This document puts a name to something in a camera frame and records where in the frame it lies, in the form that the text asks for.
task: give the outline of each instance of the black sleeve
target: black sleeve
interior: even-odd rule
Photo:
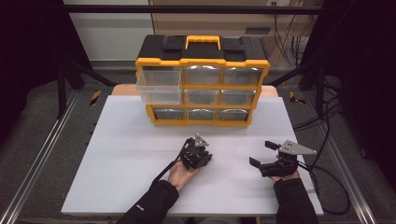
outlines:
[[[117,224],[159,224],[177,198],[177,189],[169,182],[160,180],[117,221]]]
[[[278,180],[274,184],[279,203],[276,214],[277,224],[316,224],[318,218],[300,178]]]

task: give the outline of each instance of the white tabletop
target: white tabletop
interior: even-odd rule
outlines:
[[[139,96],[108,96],[62,212],[115,217],[125,213],[199,133],[212,161],[181,192],[169,216],[253,217],[276,214],[273,181],[249,165],[253,157],[274,162],[266,140],[296,142],[282,98],[261,98],[248,127],[156,126]],[[299,170],[318,215],[323,215],[308,173]]]

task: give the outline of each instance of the hand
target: hand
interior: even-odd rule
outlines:
[[[292,175],[286,175],[286,176],[268,176],[268,177],[276,182],[276,181],[278,181],[278,180],[280,180],[280,179],[288,180],[288,179],[300,178],[300,173],[298,173],[298,170],[296,170]]]
[[[183,189],[189,183],[190,179],[198,174],[199,169],[188,170],[182,161],[178,161],[170,169],[168,182],[175,186],[177,191]]]

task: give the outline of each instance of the white wall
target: white wall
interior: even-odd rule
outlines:
[[[148,0],[64,0],[66,5],[148,5]],[[134,61],[146,35],[150,14],[71,13],[91,61]]]

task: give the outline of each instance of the storage organizer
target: storage organizer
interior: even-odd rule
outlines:
[[[136,88],[154,124],[248,126],[269,68],[259,37],[148,35]]]

